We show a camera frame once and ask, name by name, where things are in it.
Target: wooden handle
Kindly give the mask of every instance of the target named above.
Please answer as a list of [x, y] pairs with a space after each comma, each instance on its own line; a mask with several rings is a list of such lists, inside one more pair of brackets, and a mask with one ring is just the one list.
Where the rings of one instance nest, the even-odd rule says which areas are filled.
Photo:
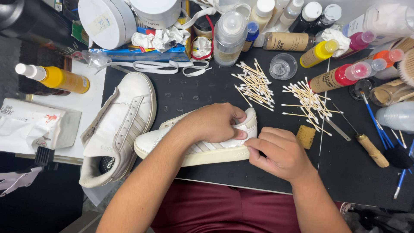
[[365, 134], [357, 134], [355, 138], [365, 148], [369, 156], [372, 157], [378, 166], [388, 167], [390, 165], [388, 160], [381, 154], [381, 152], [374, 146], [374, 144], [372, 144], [372, 142]]

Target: hand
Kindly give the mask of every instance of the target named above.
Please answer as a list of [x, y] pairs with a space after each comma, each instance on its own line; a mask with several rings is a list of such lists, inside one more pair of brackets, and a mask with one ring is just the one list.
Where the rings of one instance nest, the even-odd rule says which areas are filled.
[[194, 142], [206, 141], [220, 143], [229, 139], [246, 139], [245, 131], [235, 129], [234, 119], [239, 122], [246, 120], [246, 113], [229, 103], [212, 104], [185, 116], [173, 128], [184, 127], [191, 134]]
[[[245, 143], [250, 152], [249, 162], [290, 183], [316, 172], [301, 143], [293, 133], [264, 127], [258, 138]], [[267, 157], [259, 154], [262, 151]]]

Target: blue bottle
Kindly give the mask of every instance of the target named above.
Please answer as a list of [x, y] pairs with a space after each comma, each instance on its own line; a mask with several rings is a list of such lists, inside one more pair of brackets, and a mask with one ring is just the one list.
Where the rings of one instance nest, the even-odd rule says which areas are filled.
[[244, 42], [242, 52], [247, 52], [253, 47], [253, 42], [259, 36], [259, 24], [252, 20], [247, 23], [247, 38]]

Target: shoe brush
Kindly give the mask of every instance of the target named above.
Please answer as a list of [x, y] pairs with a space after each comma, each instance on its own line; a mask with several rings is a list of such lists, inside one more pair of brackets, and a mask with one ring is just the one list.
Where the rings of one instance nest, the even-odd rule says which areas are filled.
[[398, 72], [404, 83], [414, 87], [414, 49], [410, 49], [398, 63]]

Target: black bottle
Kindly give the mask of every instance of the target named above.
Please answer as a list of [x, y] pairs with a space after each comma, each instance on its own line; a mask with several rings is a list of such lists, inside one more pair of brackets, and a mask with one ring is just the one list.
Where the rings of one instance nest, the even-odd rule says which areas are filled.
[[326, 28], [330, 28], [335, 21], [341, 18], [341, 16], [342, 8], [337, 4], [330, 4], [323, 10], [320, 17], [305, 30], [305, 32], [316, 35], [318, 32], [323, 31]]
[[301, 33], [307, 29], [313, 21], [322, 13], [322, 6], [318, 2], [308, 3], [302, 10], [299, 17], [289, 27], [289, 32]]

